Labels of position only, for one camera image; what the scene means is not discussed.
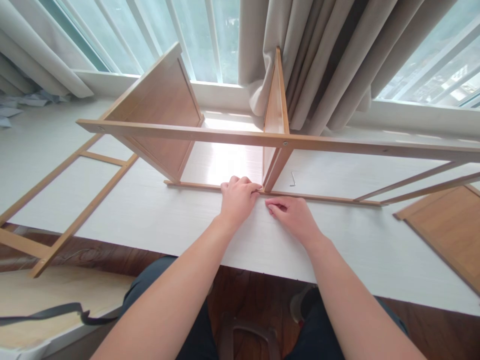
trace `forearm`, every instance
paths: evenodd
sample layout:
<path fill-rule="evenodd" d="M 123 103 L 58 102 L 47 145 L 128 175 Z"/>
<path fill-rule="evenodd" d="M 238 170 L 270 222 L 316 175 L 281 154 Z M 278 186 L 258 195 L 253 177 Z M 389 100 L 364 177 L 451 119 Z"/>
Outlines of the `forearm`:
<path fill-rule="evenodd" d="M 217 216 L 123 315 L 92 359 L 174 359 L 235 230 Z"/>
<path fill-rule="evenodd" d="M 330 239 L 320 235 L 307 252 L 325 309 L 346 359 L 424 359 Z"/>

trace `person's left hand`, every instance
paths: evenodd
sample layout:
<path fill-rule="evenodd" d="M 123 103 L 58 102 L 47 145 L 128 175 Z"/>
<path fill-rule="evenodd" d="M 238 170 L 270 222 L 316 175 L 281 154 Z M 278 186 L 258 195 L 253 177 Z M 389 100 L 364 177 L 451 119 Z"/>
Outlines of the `person's left hand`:
<path fill-rule="evenodd" d="M 260 196 L 255 190 L 261 188 L 262 185 L 251 182 L 246 176 L 241 179 L 232 176 L 230 182 L 223 182 L 220 185 L 222 194 L 220 217 L 238 229 L 249 217 L 255 201 Z"/>

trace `hand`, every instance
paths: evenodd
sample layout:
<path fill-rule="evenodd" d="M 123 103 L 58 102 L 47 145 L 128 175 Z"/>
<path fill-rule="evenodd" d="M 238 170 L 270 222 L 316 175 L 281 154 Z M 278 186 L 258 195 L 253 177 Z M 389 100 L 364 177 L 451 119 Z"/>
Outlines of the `hand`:
<path fill-rule="evenodd" d="M 230 182 L 223 182 L 220 185 L 222 194 L 220 217 L 238 229 L 249 217 L 255 201 L 260 196 L 255 190 L 261 188 L 262 185 L 252 183 L 246 176 L 241 179 L 232 176 Z"/>
<path fill-rule="evenodd" d="M 306 249 L 324 235 L 303 198 L 281 196 L 265 200 L 270 215 L 278 219 Z"/>

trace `wooden side panel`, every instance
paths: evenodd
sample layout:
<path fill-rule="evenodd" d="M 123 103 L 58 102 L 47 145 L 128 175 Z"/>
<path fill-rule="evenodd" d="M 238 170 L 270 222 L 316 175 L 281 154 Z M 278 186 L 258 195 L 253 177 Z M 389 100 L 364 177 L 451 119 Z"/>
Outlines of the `wooden side panel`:
<path fill-rule="evenodd" d="M 271 134 L 290 134 L 287 100 L 285 98 L 284 74 L 282 70 L 282 56 L 279 47 L 276 48 L 270 92 L 268 94 L 265 120 L 263 123 L 263 132 Z M 268 191 L 271 191 L 273 188 L 291 154 L 290 151 L 288 156 L 279 157 L 280 150 L 281 149 L 277 147 L 263 148 L 262 181 L 263 186 L 270 189 Z"/>
<path fill-rule="evenodd" d="M 423 203 L 405 222 L 480 295 L 480 197 L 461 186 Z"/>
<path fill-rule="evenodd" d="M 102 118 L 138 124 L 200 127 L 203 116 L 180 57 L 172 47 Z M 121 140 L 156 169 L 179 182 L 193 147 L 189 140 L 125 136 Z"/>

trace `beige curtain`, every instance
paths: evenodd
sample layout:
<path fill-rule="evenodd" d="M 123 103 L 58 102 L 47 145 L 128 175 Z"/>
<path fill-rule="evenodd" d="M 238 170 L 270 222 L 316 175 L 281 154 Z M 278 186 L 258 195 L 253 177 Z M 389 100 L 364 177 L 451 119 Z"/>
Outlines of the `beige curtain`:
<path fill-rule="evenodd" d="M 340 130 L 356 110 L 369 109 L 455 2 L 242 0 L 239 84 L 262 116 L 280 46 L 290 129 L 315 136 Z"/>
<path fill-rule="evenodd" d="M 9 0 L 0 0 L 0 53 L 52 95 L 72 93 L 78 98 L 86 98 L 94 94 L 47 46 Z M 5 59 L 0 60 L 0 76 L 0 89 L 7 94 L 32 91 L 32 87 L 21 80 L 22 76 Z"/>

